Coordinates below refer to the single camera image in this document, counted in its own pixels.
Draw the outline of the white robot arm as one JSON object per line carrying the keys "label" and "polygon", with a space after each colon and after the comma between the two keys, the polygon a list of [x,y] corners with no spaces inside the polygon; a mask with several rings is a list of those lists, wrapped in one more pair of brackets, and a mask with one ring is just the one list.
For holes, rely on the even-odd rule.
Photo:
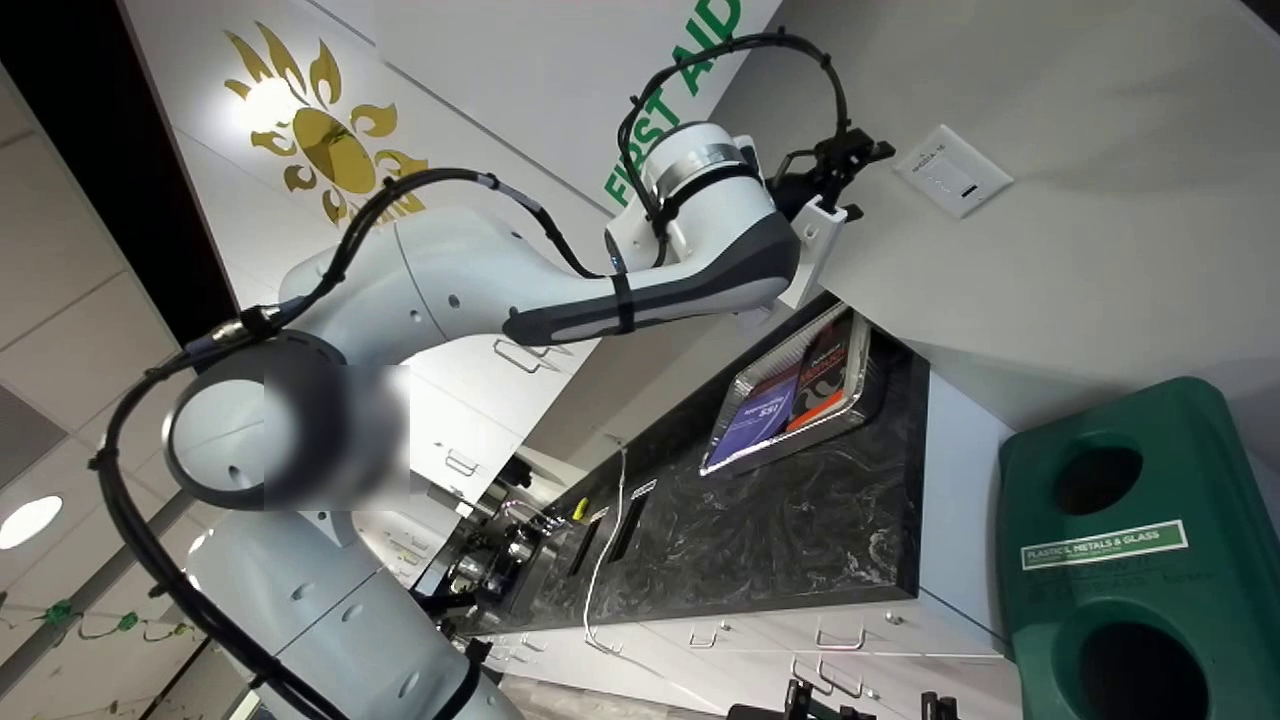
{"label": "white robot arm", "polygon": [[177,574],[184,604],[304,720],[522,720],[354,523],[413,437],[392,375],[474,336],[548,347],[791,298],[804,228],[846,223],[846,187],[890,150],[839,125],[770,177],[746,137],[684,125],[624,165],[602,271],[482,206],[395,218],[423,178],[384,184],[170,417],[170,470],[223,513]]}

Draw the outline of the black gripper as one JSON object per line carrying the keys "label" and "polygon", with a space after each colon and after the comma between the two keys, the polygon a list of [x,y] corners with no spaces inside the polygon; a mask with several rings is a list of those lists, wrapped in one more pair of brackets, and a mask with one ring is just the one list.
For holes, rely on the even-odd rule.
{"label": "black gripper", "polygon": [[776,203],[786,214],[796,214],[807,198],[824,212],[838,206],[846,187],[880,158],[894,158],[896,149],[890,140],[872,140],[866,128],[846,128],[815,149],[789,150],[776,169]]}

